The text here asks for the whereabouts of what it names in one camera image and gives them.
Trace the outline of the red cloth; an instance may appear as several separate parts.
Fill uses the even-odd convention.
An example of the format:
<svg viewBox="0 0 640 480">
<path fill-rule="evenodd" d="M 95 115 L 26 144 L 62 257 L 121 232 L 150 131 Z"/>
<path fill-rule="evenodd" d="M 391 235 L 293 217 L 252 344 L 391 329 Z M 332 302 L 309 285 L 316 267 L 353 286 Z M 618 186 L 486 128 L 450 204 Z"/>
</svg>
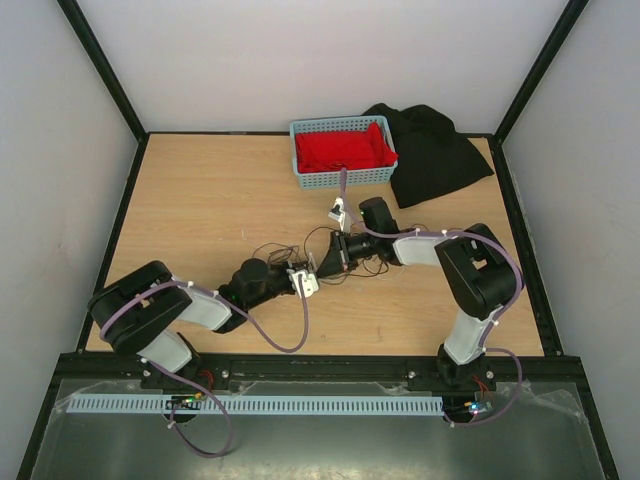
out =
<svg viewBox="0 0 640 480">
<path fill-rule="evenodd" d="M 300 133 L 294 139 L 300 173 L 384 168 L 398 158 L 376 123 L 365 131 Z"/>
</svg>

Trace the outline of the black cloth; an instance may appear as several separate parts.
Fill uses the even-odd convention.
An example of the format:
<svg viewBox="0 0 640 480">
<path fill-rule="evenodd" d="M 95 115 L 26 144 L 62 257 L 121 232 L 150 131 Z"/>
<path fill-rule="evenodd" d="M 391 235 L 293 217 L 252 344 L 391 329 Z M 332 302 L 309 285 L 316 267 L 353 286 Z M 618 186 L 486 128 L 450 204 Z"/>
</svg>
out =
<svg viewBox="0 0 640 480">
<path fill-rule="evenodd" d="M 386 118 L 397 166 L 391 188 L 401 209 L 416 206 L 466 188 L 494 171 L 454 122 L 427 105 L 397 110 L 384 103 L 364 114 Z"/>
</svg>

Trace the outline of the blue perforated plastic basket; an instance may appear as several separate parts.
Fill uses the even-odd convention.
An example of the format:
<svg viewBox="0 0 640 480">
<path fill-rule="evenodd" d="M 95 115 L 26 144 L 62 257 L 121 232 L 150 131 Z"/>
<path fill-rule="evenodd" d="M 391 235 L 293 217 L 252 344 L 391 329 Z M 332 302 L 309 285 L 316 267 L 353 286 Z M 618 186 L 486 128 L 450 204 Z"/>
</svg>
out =
<svg viewBox="0 0 640 480">
<path fill-rule="evenodd" d="M 384 184 L 388 182 L 398 165 L 396 162 L 390 167 L 339 171 L 300 173 L 297 165 L 297 154 L 294 136 L 300 133 L 335 132 L 335 131 L 365 131 L 369 125 L 376 123 L 382 130 L 387 145 L 396 153 L 390 127 L 387 119 L 382 115 L 347 116 L 336 118 L 317 118 L 297 120 L 290 124 L 289 133 L 292 150 L 292 168 L 299 186 L 303 189 L 333 188 L 345 181 L 349 185 Z"/>
</svg>

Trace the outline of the black metal frame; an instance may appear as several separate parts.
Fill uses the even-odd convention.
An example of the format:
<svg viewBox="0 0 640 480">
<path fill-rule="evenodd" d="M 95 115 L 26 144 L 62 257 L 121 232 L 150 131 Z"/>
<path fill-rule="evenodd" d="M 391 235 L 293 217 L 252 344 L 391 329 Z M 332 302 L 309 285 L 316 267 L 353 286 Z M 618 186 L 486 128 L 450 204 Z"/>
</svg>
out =
<svg viewBox="0 0 640 480">
<path fill-rule="evenodd" d="M 604 477 L 606 479 L 617 479 L 619 475 L 581 359 L 577 356 L 568 356 L 563 353 L 547 292 L 542 284 L 542 277 L 530 238 L 529 228 L 526 226 L 519 195 L 516 193 L 515 183 L 503 152 L 504 141 L 515 126 L 516 121 L 533 96 L 535 89 L 587 5 L 587 0 L 570 0 L 567 2 L 496 132 L 493 134 L 480 133 L 478 136 L 488 140 L 492 158 L 498 161 L 497 175 L 504 206 L 512 234 L 514 235 L 518 258 L 524 262 L 524 279 L 529 292 L 533 294 L 533 311 L 544 355 L 538 358 L 526 357 L 524 361 L 527 365 L 532 366 L 534 372 L 538 375 L 553 381 L 567 379 L 576 384 L 582 406 L 585 408 L 591 437 L 595 442 L 598 462 L 603 470 Z M 142 126 L 79 3 L 76 1 L 61 1 L 59 6 L 138 143 L 96 281 L 96 285 L 100 287 L 105 283 L 107 269 L 111 266 L 116 241 L 124 224 L 124 218 L 142 165 L 143 154 L 149 143 L 150 133 Z"/>
</svg>

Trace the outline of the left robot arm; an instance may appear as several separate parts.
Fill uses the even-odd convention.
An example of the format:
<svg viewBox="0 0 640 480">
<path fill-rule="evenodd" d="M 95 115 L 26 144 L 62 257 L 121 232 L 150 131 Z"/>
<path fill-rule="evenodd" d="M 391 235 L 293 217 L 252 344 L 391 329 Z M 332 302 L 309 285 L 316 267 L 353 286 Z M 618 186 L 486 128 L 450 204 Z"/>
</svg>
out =
<svg viewBox="0 0 640 480">
<path fill-rule="evenodd" d="M 296 353 L 310 331 L 308 298 L 318 290 L 318 277 L 307 262 L 269 264 L 250 258 L 229 283 L 208 290 L 180 280 L 164 263 L 152 261 L 94 294 L 87 310 L 99 326 L 100 339 L 116 354 L 135 354 L 156 363 L 168 380 L 184 388 L 196 382 L 200 364 L 187 340 L 170 329 L 174 321 L 220 334 L 250 322 L 277 351 Z M 277 344 L 249 315 L 250 310 L 281 295 L 302 300 L 303 333 L 293 347 Z"/>
</svg>

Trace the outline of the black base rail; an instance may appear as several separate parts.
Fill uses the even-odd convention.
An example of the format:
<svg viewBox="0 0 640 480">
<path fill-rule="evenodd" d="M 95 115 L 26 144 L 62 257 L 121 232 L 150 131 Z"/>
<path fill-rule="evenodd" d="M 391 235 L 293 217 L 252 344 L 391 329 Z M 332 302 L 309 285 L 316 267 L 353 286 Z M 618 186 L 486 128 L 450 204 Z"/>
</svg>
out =
<svg viewBox="0 0 640 480">
<path fill-rule="evenodd" d="M 517 380 L 515 361 L 508 355 L 490 356 L 458 379 L 445 381 L 435 356 L 319 356 L 202 354 L 179 374 L 202 385 L 210 372 L 213 386 L 227 390 L 241 382 L 362 382 L 405 384 L 411 391 L 460 394 L 479 380 L 495 387 Z M 149 388 L 177 390 L 179 386 L 148 363 L 113 353 L 67 353 L 59 357 L 54 379 L 141 380 Z"/>
</svg>

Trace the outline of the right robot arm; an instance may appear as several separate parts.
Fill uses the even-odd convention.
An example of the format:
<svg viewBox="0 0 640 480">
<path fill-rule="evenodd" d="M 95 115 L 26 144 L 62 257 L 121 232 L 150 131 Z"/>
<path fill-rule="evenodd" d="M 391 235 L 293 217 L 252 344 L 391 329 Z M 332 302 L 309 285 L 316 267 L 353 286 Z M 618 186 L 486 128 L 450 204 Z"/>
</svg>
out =
<svg viewBox="0 0 640 480">
<path fill-rule="evenodd" d="M 394 266 L 441 268 L 458 313 L 439 346 L 437 376 L 447 388 L 462 387 L 480 368 L 488 333 L 523 290 L 519 267 L 484 224 L 442 232 L 401 230 L 380 197 L 361 202 L 359 211 L 363 231 L 332 233 L 317 275 L 346 274 L 372 257 Z"/>
</svg>

